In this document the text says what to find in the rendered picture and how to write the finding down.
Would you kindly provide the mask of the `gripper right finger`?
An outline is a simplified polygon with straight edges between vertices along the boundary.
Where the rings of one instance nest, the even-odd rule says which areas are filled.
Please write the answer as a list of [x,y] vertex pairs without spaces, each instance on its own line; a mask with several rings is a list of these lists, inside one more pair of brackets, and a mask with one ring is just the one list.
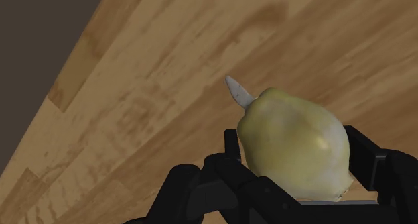
[[376,204],[348,205],[358,224],[418,224],[418,159],[379,147],[351,125],[349,171],[367,191],[378,193]]

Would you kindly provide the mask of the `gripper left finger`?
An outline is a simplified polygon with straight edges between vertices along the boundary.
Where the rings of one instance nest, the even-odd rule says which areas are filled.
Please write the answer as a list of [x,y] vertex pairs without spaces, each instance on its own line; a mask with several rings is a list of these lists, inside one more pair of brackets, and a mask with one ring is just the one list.
[[218,211],[227,224],[293,224],[301,205],[240,158],[237,132],[224,132],[224,152],[207,156],[203,168],[174,166],[145,217],[124,224],[202,224]]

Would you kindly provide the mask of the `yellow-green pear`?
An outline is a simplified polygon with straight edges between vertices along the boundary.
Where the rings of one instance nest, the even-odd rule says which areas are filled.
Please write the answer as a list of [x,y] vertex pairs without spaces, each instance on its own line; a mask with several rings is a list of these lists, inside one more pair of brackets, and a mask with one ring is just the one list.
[[333,113],[274,87],[254,97],[231,76],[225,82],[245,111],[237,134],[250,171],[295,199],[339,201],[345,195],[354,181],[350,143]]

